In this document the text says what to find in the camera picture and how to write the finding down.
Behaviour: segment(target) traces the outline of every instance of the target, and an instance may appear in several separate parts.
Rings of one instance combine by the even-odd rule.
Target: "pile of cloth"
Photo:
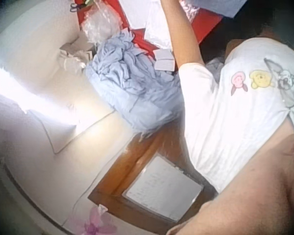
[[[133,38],[125,28],[102,43],[85,74],[134,132],[149,134],[181,115],[183,96],[178,75],[155,70]]]

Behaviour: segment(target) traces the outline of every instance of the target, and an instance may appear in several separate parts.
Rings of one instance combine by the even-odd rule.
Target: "light blue cloth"
[[[247,0],[186,0],[187,3],[234,18]]]
[[[135,132],[150,133],[179,117],[183,96],[178,76],[154,70],[154,60],[133,38],[126,28],[102,43],[85,74]]]

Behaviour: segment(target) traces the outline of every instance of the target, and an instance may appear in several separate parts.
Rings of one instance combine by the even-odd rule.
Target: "wooden frame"
[[[183,154],[180,144],[179,124],[180,121],[169,123],[142,142],[139,142],[140,136],[136,136],[88,198],[97,205],[105,205],[109,212],[116,217],[136,227],[160,235],[165,234],[168,229],[176,224],[194,216],[203,203],[213,199],[216,191],[194,170],[187,161],[187,156]],[[129,188],[156,152],[187,172],[197,183],[204,184],[203,191],[178,223],[153,214],[122,196],[123,192]]]

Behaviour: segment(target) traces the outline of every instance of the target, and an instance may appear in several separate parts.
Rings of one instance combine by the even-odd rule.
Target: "sleeve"
[[[178,72],[186,116],[197,116],[212,107],[218,90],[212,73],[199,63],[184,64]]]

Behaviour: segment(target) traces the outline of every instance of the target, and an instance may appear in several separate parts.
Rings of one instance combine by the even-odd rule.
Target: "white t-shirt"
[[[225,61],[220,83],[197,63],[179,69],[190,159],[218,192],[290,114],[294,124],[294,51],[249,39]]]

